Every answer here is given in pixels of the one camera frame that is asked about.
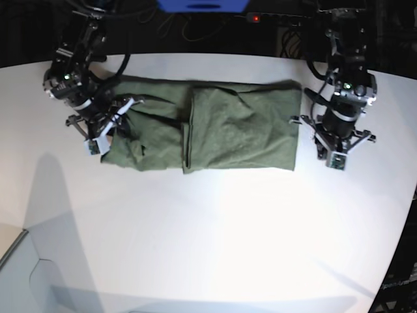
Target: green cloth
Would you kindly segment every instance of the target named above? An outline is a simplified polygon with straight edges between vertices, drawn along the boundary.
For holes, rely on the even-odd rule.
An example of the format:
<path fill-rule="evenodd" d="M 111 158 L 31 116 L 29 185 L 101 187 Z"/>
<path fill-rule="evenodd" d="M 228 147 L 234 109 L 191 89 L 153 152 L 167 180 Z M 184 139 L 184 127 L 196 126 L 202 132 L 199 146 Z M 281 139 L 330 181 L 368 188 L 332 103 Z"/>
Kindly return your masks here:
<path fill-rule="evenodd" d="M 270 85 L 125 78 L 116 95 L 143 95 L 126 113 L 130 133 L 115 132 L 102 162 L 139 171 L 182 168 L 294 170 L 301 89 Z"/>

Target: blue object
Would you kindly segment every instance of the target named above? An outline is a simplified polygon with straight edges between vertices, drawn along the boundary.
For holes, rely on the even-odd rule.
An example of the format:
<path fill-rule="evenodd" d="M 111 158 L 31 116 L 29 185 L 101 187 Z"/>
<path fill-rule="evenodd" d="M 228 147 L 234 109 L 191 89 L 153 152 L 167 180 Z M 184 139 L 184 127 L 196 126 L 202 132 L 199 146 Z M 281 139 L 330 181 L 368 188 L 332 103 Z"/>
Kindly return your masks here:
<path fill-rule="evenodd" d="M 242 12 L 249 0 L 158 0 L 166 12 Z"/>

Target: cloth fold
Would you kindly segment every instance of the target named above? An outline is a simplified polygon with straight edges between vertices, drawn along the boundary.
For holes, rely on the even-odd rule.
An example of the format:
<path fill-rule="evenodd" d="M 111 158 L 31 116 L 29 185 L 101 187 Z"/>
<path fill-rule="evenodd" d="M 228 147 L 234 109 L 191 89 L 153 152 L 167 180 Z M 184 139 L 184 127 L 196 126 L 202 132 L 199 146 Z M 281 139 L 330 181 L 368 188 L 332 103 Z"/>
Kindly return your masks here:
<path fill-rule="evenodd" d="M 139 171 L 182 168 L 293 170 L 301 88 L 125 78 L 116 95 L 142 95 L 126 113 L 130 132 L 115 132 L 102 162 Z"/>

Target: white table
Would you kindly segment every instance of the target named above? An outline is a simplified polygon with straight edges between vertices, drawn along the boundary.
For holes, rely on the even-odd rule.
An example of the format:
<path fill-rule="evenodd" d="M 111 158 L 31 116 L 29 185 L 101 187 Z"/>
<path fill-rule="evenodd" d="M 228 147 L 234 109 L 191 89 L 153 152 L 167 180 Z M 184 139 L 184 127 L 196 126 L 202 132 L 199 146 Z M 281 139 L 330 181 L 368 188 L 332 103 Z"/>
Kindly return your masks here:
<path fill-rule="evenodd" d="M 103 66 L 116 71 L 121 59 Z M 0 70 L 0 212 L 29 228 L 80 311 L 368 311 L 417 182 L 416 81 L 375 73 L 378 99 L 357 126 L 377 143 L 346 171 L 319 162 L 302 127 L 294 172 L 183 175 L 87 156 L 64 127 L 72 110 L 42 90 L 47 67 Z M 126 74 L 321 85 L 303 61 L 243 55 L 135 55 Z"/>

